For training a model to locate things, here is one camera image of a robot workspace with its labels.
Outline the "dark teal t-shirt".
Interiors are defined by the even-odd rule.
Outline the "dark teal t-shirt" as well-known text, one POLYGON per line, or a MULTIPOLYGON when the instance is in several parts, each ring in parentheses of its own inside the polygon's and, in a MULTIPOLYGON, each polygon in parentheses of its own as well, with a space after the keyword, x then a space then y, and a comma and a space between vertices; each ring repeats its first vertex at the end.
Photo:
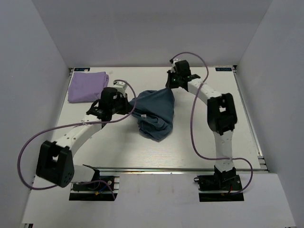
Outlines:
POLYGON ((157 142, 165 139, 173 130, 174 106, 174 94, 169 88, 139 93, 132 116, 141 135, 157 142))

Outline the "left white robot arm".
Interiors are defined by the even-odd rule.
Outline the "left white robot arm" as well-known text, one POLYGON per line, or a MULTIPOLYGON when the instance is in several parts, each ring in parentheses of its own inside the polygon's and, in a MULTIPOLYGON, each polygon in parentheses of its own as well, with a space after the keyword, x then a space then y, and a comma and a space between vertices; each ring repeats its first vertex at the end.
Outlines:
POLYGON ((84 118, 71 124, 69 132, 52 142, 44 141, 39 151, 36 175, 62 188, 70 183, 84 183, 91 190, 98 188, 100 177, 97 169, 89 165, 75 165, 73 157, 95 133, 113 123, 113 115, 130 115, 132 106, 128 102, 127 87, 123 81, 106 87, 84 118))

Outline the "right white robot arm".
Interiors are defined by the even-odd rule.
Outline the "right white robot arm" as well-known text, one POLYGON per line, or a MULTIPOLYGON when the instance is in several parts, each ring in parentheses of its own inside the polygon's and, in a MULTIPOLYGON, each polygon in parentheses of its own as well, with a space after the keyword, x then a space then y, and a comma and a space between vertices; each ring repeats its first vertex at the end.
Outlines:
POLYGON ((171 59, 171 69, 167 71, 166 87, 170 89, 183 88, 195 95, 207 106, 207 123, 215 139, 215 185, 226 189, 236 176, 232 159, 232 135, 238 121, 232 94, 222 94, 212 89, 197 74, 192 74, 188 61, 178 58, 171 59))

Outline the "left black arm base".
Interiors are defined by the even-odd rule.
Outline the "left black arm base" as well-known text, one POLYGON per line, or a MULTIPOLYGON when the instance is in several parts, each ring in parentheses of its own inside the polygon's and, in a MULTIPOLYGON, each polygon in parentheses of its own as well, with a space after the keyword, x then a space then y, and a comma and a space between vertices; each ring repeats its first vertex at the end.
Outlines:
MULTIPOLYGON (((119 176, 100 176, 111 188, 116 198, 119 191, 119 176)), ((69 201, 115 201, 110 189, 103 182, 91 184, 72 184, 69 201)))

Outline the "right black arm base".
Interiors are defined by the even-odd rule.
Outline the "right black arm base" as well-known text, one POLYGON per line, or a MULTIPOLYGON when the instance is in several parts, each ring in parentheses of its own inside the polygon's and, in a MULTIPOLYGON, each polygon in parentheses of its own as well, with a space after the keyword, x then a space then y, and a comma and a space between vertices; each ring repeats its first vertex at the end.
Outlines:
POLYGON ((193 181, 198 184, 200 202, 244 201, 240 176, 235 168, 224 172, 214 168, 214 174, 199 175, 193 181))

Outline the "folded lavender t-shirt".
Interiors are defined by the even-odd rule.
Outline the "folded lavender t-shirt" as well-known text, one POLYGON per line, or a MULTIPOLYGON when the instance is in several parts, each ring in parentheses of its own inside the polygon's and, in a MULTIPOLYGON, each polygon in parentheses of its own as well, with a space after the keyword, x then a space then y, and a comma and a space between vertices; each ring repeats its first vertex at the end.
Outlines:
POLYGON ((68 88, 67 100, 69 103, 88 103, 100 99, 108 82, 109 75, 106 72, 76 72, 68 88))

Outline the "right blue table sticker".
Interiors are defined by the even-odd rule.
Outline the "right blue table sticker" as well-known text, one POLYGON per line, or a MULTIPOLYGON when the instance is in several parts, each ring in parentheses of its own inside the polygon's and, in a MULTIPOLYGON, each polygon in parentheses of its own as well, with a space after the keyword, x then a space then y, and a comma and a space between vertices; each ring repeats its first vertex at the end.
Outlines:
POLYGON ((216 67, 215 70, 219 71, 219 72, 231 72, 232 68, 230 68, 230 67, 216 67))

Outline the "blue table sticker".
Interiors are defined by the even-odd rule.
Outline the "blue table sticker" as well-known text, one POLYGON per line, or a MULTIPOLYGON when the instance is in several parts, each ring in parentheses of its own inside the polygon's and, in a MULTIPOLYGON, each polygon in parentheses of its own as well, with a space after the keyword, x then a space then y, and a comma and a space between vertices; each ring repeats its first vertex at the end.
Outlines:
POLYGON ((74 72, 89 72, 90 68, 89 67, 77 67, 74 68, 74 72))
POLYGON ((230 67, 216 67, 215 70, 219 71, 219 72, 231 72, 232 68, 230 68, 230 67))

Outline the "left blue table sticker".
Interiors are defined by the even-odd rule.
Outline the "left blue table sticker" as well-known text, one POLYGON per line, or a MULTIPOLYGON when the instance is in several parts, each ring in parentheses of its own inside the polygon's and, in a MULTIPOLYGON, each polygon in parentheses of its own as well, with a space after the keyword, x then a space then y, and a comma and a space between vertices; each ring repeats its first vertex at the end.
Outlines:
POLYGON ((90 68, 89 67, 77 67, 74 68, 74 72, 89 72, 90 68))

